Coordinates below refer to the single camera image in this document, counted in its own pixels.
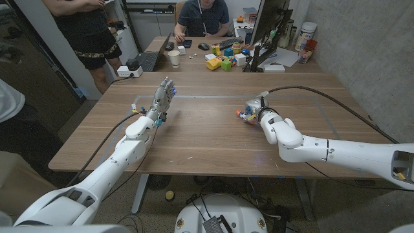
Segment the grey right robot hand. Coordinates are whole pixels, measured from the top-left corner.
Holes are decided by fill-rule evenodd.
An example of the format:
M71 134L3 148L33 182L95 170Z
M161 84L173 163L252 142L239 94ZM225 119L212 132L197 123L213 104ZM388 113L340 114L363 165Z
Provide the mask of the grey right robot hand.
M259 98L246 101L245 110L238 115L244 122L255 124L260 119L261 111L266 107L268 107L268 101L260 96Z

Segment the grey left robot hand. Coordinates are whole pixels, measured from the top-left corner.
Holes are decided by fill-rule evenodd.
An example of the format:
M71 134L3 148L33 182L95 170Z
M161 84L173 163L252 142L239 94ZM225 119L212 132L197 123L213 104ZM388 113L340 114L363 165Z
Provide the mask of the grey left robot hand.
M156 121L166 121L166 111L169 109L172 98L176 94L173 80L166 77L157 88L153 101L146 112L146 116Z

